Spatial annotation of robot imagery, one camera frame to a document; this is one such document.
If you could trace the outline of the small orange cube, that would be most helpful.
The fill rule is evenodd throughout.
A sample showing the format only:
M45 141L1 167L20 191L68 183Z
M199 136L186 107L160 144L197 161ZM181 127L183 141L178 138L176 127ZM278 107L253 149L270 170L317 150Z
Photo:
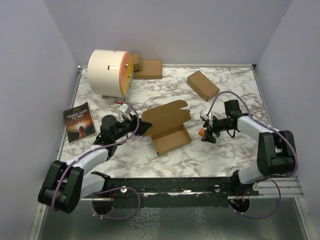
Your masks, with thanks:
M198 132L198 135L203 137L205 135L205 130L203 128L201 128Z

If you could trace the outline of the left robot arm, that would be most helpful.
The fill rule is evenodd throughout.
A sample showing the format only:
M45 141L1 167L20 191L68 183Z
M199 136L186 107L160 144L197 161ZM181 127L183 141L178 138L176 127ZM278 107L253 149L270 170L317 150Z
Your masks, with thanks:
M93 193L103 198L111 190L107 182L109 176L102 173L87 174L96 166L108 161L119 145L134 136L142 136L152 127L152 123L141 120L137 115L129 115L120 122L114 115L106 115L101 120L100 134L91 148L66 162L55 160L51 163L40 188L37 200L54 211L71 213L80 199Z

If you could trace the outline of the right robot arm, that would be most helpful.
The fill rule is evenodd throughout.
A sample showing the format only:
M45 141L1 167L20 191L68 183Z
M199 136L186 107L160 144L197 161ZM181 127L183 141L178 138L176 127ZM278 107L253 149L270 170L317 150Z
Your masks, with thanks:
M237 100L224 103L226 118L218 119L208 109L200 112L204 121L203 142L216 143L221 132L242 132L257 142L256 163L236 170L230 177L229 189L240 196L254 183L274 175L286 175L294 172L297 161L294 136L288 130L272 130L263 126L248 113L240 110Z

